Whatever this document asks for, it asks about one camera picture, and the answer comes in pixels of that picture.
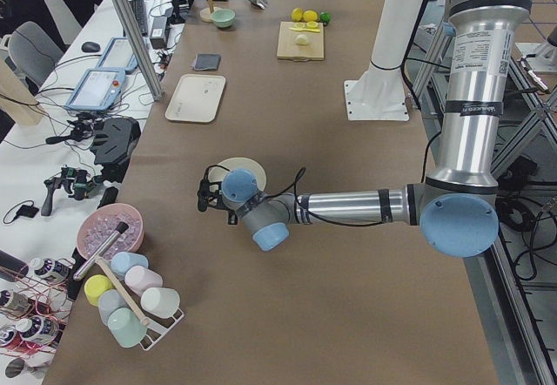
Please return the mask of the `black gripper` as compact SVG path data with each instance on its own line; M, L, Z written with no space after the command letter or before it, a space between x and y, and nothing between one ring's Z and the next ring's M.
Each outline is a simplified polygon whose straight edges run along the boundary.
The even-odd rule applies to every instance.
M238 216L224 203L221 193L221 182L211 182L208 178L203 178L199 182L197 191L198 210L205 212L208 208L227 212L227 224L237 225Z

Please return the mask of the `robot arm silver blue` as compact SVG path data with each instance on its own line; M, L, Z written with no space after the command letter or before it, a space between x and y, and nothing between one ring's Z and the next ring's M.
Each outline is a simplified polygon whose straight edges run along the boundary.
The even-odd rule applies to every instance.
M242 221L265 251L284 241L294 223L361 227L403 221L418 226L441 253L461 258L483 253L499 231L491 165L514 33L531 6L532 0L447 0L453 61L439 158L422 183L303 195L288 186L270 195L249 170L226 169L221 180L201 180L198 209L227 211L229 221Z

